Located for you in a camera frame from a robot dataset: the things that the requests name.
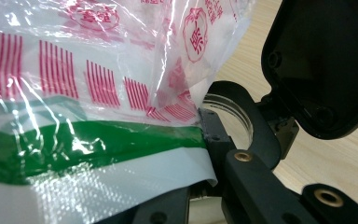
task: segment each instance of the red stripe pattern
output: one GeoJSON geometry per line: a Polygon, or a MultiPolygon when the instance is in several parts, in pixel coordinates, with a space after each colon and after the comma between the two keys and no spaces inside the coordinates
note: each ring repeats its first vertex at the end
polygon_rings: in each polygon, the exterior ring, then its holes
{"type": "Polygon", "coordinates": [[[184,91],[182,94],[178,95],[178,98],[185,105],[194,106],[194,102],[191,100],[190,91],[184,91]]]}
{"type": "Polygon", "coordinates": [[[113,71],[87,60],[86,80],[94,104],[119,108],[113,71]]]}
{"type": "Polygon", "coordinates": [[[17,99],[21,91],[22,36],[0,32],[0,98],[17,99]]]}
{"type": "Polygon", "coordinates": [[[196,117],[196,115],[190,110],[182,107],[179,104],[176,105],[168,105],[164,108],[168,113],[174,116],[176,119],[179,119],[183,122],[189,121],[196,117]]]}
{"type": "Polygon", "coordinates": [[[39,69],[44,94],[60,94],[78,99],[72,52],[40,40],[39,69]]]}
{"type": "Polygon", "coordinates": [[[168,119],[166,119],[161,112],[157,111],[156,108],[150,108],[149,111],[147,112],[147,116],[149,118],[152,119],[159,119],[162,121],[169,121],[168,119]]]}
{"type": "Polygon", "coordinates": [[[145,84],[139,83],[127,77],[124,78],[124,85],[130,100],[132,110],[146,111],[149,93],[145,84]]]}

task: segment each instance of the red circular stamp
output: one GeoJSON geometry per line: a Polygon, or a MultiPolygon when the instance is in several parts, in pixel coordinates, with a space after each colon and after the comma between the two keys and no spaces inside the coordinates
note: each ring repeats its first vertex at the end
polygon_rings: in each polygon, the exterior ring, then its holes
{"type": "Polygon", "coordinates": [[[208,43],[208,22],[206,14],[201,7],[191,8],[185,18],[183,38],[188,59],[192,63],[198,62],[205,52],[208,43]]]}
{"type": "Polygon", "coordinates": [[[96,0],[76,0],[67,12],[82,27],[96,31],[113,29],[119,21],[116,10],[96,0]]]}

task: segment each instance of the circular opening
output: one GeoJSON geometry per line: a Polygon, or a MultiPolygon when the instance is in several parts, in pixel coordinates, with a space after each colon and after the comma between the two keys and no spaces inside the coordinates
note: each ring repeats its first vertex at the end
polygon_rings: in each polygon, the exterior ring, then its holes
{"type": "Polygon", "coordinates": [[[150,223],[152,224],[164,224],[167,221],[167,215],[165,213],[156,212],[150,216],[150,223]]]}
{"type": "Polygon", "coordinates": [[[344,201],[335,192],[328,189],[315,190],[315,197],[326,205],[332,207],[340,207],[344,204],[344,201]]]}
{"type": "Polygon", "coordinates": [[[239,161],[251,161],[252,160],[252,155],[250,155],[248,153],[244,153],[244,152],[235,153],[234,156],[239,161]]]}
{"type": "Polygon", "coordinates": [[[281,54],[279,52],[272,52],[268,56],[268,65],[271,68],[277,68],[281,65],[281,54]]]}
{"type": "Polygon", "coordinates": [[[300,224],[301,223],[301,220],[297,216],[295,216],[291,213],[284,213],[282,215],[282,219],[287,224],[300,224]]]}
{"type": "Polygon", "coordinates": [[[245,111],[228,98],[209,93],[206,94],[202,107],[219,116],[237,148],[249,148],[253,138],[253,125],[245,111]]]}

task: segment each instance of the metal screw insert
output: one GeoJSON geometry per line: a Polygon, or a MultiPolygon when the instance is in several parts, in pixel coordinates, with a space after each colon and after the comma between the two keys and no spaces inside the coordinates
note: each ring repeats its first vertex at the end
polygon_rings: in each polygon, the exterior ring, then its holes
{"type": "Polygon", "coordinates": [[[316,189],[315,197],[319,200],[319,202],[327,204],[332,207],[341,207],[344,205],[344,201],[339,195],[335,192],[328,189],[316,189]]]}
{"type": "Polygon", "coordinates": [[[252,155],[248,154],[246,152],[237,152],[234,155],[235,159],[239,160],[239,161],[251,161],[252,160],[252,155]]]}

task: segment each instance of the transparent plastic bag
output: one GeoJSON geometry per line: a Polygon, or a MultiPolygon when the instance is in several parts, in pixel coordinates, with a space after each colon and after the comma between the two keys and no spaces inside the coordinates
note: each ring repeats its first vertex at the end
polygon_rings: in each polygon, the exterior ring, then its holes
{"type": "Polygon", "coordinates": [[[188,61],[161,51],[174,7],[183,6],[0,0],[0,223],[93,223],[216,183],[194,81],[182,76],[188,61]],[[166,53],[183,86],[153,106],[166,53]]]}
{"type": "Polygon", "coordinates": [[[196,106],[250,23],[253,0],[185,0],[165,5],[156,43],[151,105],[162,108],[190,92],[196,106]]]}

